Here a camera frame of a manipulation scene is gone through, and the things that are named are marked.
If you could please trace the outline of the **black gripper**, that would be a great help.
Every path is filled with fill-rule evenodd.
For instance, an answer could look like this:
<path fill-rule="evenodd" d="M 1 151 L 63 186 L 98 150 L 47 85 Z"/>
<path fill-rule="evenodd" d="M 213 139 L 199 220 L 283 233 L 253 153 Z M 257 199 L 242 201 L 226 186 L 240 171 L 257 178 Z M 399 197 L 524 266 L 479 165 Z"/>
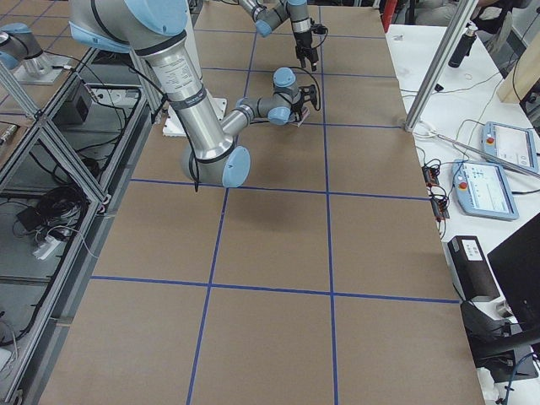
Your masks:
<path fill-rule="evenodd" d="M 304 100 L 303 99 L 300 99 L 298 100 L 297 102 L 295 102 L 294 104 L 291 105 L 291 116 L 293 117 L 293 123 L 296 119 L 296 115 L 298 113 L 301 113 L 301 110 L 302 108 L 304 107 Z"/>
<path fill-rule="evenodd" d="M 311 70 L 316 71 L 319 59 L 317 50 L 312 45 L 311 30 L 294 32 L 293 35 L 295 40 L 296 57 L 300 61 L 300 66 L 305 68 L 305 61 L 309 61 Z"/>

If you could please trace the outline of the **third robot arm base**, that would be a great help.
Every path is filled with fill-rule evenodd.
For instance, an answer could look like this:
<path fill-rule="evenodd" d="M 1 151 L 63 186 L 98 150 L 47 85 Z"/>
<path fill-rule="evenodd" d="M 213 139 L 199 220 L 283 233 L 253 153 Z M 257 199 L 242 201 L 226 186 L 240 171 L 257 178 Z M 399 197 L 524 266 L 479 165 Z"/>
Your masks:
<path fill-rule="evenodd" d="M 48 55 L 32 30 L 23 23 L 1 27 L 1 62 L 22 84 L 53 84 L 70 70 L 70 57 Z"/>

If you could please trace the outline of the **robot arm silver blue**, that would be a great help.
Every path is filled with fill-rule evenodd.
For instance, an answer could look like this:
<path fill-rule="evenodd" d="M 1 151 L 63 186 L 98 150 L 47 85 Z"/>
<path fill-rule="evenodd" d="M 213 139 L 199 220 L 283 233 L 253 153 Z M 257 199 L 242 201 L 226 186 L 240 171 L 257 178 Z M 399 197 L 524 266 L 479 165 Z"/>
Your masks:
<path fill-rule="evenodd" d="M 294 72 L 279 68 L 273 94 L 244 98 L 219 119 L 210 95 L 186 49 L 189 16 L 184 1 L 72 1 L 72 37 L 86 46 L 134 51 L 148 62 L 184 128 L 189 145 L 182 169 L 194 183 L 241 186 L 251 168 L 249 151 L 235 138 L 257 118 L 286 125 L 316 97 L 314 86 L 300 86 Z"/>
<path fill-rule="evenodd" d="M 240 0 L 238 4 L 251 16 L 256 32 L 268 37 L 280 25 L 289 21 L 295 41 L 295 53 L 302 68 L 308 61 L 312 72 L 319 62 L 318 51 L 313 45 L 313 33 L 325 27 L 316 24 L 309 15 L 307 1 L 277 1 L 273 8 L 267 8 L 258 1 Z"/>

